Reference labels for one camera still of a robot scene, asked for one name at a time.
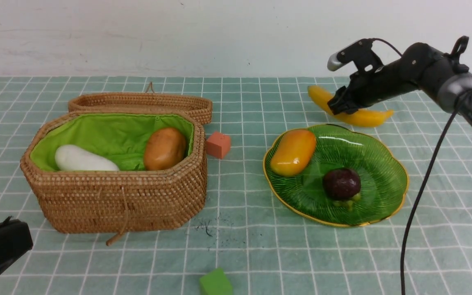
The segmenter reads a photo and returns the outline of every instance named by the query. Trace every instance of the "basket handle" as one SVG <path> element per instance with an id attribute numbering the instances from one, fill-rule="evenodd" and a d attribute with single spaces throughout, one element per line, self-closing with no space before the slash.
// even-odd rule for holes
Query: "basket handle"
<path id="1" fill-rule="evenodd" d="M 152 90 L 152 93 L 156 93 L 154 91 L 154 88 L 152 87 L 152 81 L 148 83 L 147 89 L 145 90 L 145 93 L 148 93 L 148 90 Z"/>
<path id="2" fill-rule="evenodd" d="M 107 246 L 111 246 L 113 243 L 118 241 L 118 239 L 120 239 L 123 236 L 123 234 L 125 234 L 125 229 L 127 228 L 127 223 L 129 222 L 129 206 L 127 205 L 127 197 L 125 196 L 125 190 L 123 189 L 123 186 L 121 187 L 121 192 L 123 193 L 123 203 L 125 205 L 125 221 L 120 231 L 117 234 L 115 234 L 112 238 L 107 240 L 106 242 Z"/>

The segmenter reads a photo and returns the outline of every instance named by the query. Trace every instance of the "green fabric lining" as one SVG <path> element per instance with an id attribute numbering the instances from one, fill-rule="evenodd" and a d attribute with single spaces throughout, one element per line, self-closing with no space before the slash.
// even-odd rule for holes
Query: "green fabric lining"
<path id="1" fill-rule="evenodd" d="M 114 162 L 120 170 L 144 170 L 143 154 L 149 137 L 163 127 L 175 127 L 193 150 L 194 125 L 175 114 L 83 114 L 50 131 L 30 153 L 41 170 L 58 171 L 54 155 L 64 144 L 74 144 Z"/>

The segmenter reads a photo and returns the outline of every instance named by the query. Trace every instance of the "wicker texture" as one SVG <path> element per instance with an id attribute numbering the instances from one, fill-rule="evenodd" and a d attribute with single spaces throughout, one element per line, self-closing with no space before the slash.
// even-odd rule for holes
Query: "wicker texture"
<path id="1" fill-rule="evenodd" d="M 51 130 L 85 113 L 147 113 L 146 110 L 107 109 L 74 111 L 39 129 L 20 161 L 45 218 L 61 233 L 117 233 L 181 227 L 201 211 L 207 195 L 207 154 L 203 126 L 180 111 L 194 125 L 193 151 L 169 170 L 46 172 L 30 159 L 34 146 Z"/>
<path id="2" fill-rule="evenodd" d="M 103 92 L 78 96 L 68 102 L 69 112 L 85 110 L 137 109 L 146 113 L 180 110 L 205 125 L 212 120 L 212 101 L 190 95 L 142 92 Z"/>

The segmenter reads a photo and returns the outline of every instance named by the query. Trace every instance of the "foam block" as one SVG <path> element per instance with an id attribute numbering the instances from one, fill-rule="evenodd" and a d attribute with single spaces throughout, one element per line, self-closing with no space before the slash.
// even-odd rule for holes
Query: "foam block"
<path id="1" fill-rule="evenodd" d="M 223 159 L 231 149 L 230 136 L 218 131 L 212 133 L 206 141 L 207 154 L 218 159 Z"/>
<path id="2" fill-rule="evenodd" d="M 223 269 L 217 268 L 200 278 L 201 295 L 233 295 L 232 285 Z"/>

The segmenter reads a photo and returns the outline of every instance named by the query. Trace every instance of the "brown potato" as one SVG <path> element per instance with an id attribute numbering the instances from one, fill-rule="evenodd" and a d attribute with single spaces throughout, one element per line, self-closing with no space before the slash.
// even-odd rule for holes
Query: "brown potato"
<path id="1" fill-rule="evenodd" d="M 146 170 L 165 170 L 181 162 L 185 157 L 187 139 L 174 127 L 154 132 L 147 141 L 143 164 Z"/>

